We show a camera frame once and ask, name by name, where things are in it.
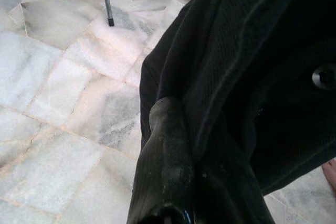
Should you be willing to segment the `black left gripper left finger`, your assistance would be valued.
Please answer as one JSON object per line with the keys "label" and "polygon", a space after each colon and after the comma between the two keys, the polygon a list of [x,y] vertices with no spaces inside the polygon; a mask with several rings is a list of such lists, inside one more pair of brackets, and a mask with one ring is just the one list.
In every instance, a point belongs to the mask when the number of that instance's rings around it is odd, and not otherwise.
{"label": "black left gripper left finger", "polygon": [[162,98],[136,165],[127,224],[194,224],[194,164],[182,105]]}

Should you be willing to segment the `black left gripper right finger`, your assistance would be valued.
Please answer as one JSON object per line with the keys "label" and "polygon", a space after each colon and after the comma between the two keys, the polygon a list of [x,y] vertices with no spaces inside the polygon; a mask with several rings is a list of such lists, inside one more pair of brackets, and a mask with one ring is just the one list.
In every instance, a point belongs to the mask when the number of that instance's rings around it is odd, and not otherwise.
{"label": "black left gripper right finger", "polygon": [[211,153],[197,171],[196,224],[275,224],[245,158]]}

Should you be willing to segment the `black collared shirt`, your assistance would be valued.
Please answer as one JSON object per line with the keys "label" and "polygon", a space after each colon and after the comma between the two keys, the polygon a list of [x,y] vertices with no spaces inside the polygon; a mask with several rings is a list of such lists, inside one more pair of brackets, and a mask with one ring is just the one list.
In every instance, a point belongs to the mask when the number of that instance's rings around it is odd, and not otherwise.
{"label": "black collared shirt", "polygon": [[141,69],[152,107],[180,101],[194,164],[245,158],[262,196],[336,157],[336,0],[190,0]]}

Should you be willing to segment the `bare foot of person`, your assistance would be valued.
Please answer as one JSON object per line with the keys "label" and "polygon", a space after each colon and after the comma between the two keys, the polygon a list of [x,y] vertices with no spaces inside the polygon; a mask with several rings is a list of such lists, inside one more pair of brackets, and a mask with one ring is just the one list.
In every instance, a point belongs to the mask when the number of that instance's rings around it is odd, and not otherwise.
{"label": "bare foot of person", "polygon": [[336,159],[331,159],[324,163],[322,165],[322,170],[328,183],[336,192]]}

